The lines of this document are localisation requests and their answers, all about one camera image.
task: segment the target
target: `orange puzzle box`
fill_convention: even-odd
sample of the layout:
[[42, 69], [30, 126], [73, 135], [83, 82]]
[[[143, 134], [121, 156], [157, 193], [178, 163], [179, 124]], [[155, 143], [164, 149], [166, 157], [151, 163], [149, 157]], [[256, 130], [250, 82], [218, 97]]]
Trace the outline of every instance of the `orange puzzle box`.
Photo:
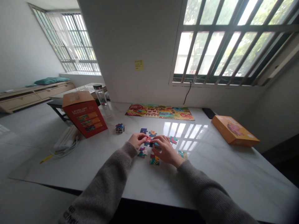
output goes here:
[[64, 94], [62, 108], [85, 138], [108, 129], [89, 91]]
[[215, 115], [212, 124], [230, 145], [253, 147], [260, 142], [232, 117]]

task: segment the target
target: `pillow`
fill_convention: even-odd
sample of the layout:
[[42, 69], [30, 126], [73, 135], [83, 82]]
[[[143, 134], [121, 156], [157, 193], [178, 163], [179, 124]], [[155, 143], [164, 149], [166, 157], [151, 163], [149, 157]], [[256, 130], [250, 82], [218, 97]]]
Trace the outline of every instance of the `pillow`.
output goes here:
[[34, 84], [37, 85], [48, 85], [48, 84], [52, 84], [52, 83], [56, 83], [56, 82], [64, 82], [64, 81], [68, 81], [70, 80], [69, 78], [63, 78], [63, 77], [53, 77], [53, 78], [45, 78], [45, 79], [41, 79], [36, 81]]

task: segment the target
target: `sticky note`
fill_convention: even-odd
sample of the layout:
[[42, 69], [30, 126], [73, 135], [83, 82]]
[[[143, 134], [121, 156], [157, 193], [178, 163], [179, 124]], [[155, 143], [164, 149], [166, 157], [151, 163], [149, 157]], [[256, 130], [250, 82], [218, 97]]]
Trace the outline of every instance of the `sticky note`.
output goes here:
[[135, 64], [135, 70], [136, 71], [143, 71], [143, 69], [144, 69], [143, 60], [135, 60], [134, 64]]

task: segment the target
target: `bottle cap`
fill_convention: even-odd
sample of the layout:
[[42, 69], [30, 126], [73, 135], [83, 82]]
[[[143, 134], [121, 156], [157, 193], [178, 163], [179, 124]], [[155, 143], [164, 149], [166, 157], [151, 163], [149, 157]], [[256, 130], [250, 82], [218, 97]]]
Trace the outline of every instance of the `bottle cap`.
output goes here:
[[94, 88], [95, 90], [100, 90], [100, 89], [102, 89], [103, 87], [102, 87], [102, 85], [100, 85], [100, 84], [96, 84], [96, 85], [93, 85], [93, 88]]

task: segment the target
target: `black cable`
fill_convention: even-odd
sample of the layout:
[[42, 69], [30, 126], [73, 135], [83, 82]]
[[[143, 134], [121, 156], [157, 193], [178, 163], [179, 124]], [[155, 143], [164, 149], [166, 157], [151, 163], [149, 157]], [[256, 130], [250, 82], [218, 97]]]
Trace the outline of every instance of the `black cable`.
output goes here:
[[189, 91], [190, 91], [190, 89], [191, 89], [191, 84], [192, 84], [192, 82], [190, 81], [190, 88], [189, 88], [189, 90], [188, 90], [188, 92], [187, 92], [187, 95], [188, 95], [188, 93], [189, 93]]

